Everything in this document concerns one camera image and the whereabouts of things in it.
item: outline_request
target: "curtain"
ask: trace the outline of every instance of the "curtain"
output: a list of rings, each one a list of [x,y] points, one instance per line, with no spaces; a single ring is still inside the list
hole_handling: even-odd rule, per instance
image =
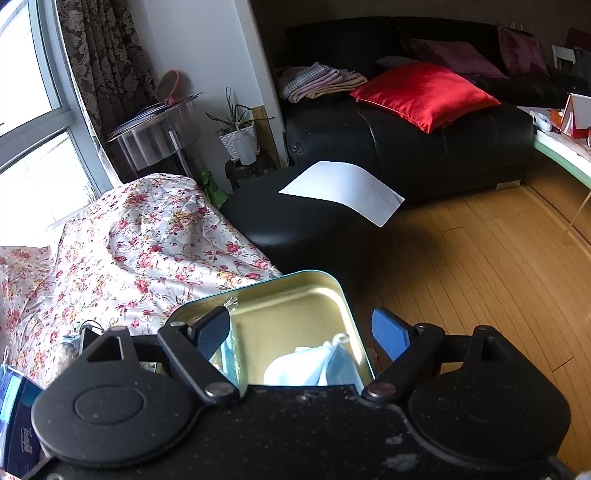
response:
[[[127,0],[57,0],[57,13],[92,127],[119,178],[131,181],[135,172],[105,137],[155,100],[154,78]]]

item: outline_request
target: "purple pillow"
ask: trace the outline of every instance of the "purple pillow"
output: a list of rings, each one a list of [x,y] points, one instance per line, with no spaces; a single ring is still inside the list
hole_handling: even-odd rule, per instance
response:
[[[464,41],[418,40],[412,38],[408,48],[422,61],[447,67],[459,75],[482,75],[506,78],[491,62]]]
[[[537,38],[499,27],[499,44],[509,75],[531,79],[550,78]]]

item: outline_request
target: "green table edge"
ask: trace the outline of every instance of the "green table edge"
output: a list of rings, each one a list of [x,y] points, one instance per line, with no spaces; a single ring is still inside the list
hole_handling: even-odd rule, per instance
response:
[[[537,151],[542,152],[547,157],[550,157],[558,165],[560,165],[561,167],[563,167],[571,175],[573,175],[575,178],[577,178],[578,181],[580,181],[581,183],[583,183],[587,188],[591,189],[591,178],[590,177],[588,177],[585,173],[583,173],[582,171],[580,171],[577,167],[575,167],[571,162],[569,162],[568,160],[566,160],[564,157],[562,157],[561,155],[557,154],[554,150],[552,150],[551,148],[549,148],[546,145],[544,145],[537,138],[534,138],[534,148]]]

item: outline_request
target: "floral tablecloth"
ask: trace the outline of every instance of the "floral tablecloth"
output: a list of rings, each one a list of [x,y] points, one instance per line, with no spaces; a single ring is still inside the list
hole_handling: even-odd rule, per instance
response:
[[[279,275],[193,180],[151,175],[81,211],[56,248],[0,247],[2,352],[46,387],[86,320],[150,335],[190,300]]]

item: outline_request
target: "aloe plant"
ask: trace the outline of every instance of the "aloe plant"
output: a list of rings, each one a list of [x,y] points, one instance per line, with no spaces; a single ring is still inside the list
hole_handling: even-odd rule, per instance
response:
[[[252,108],[241,105],[240,103],[232,103],[232,89],[229,87],[226,87],[226,102],[228,103],[230,115],[225,119],[218,118],[211,115],[209,112],[205,112],[209,119],[225,125],[225,127],[217,131],[219,136],[227,135],[228,133],[235,132],[237,130],[242,130],[243,128],[251,126],[254,122],[260,120],[271,120],[273,118],[247,118],[248,114],[252,112]]]

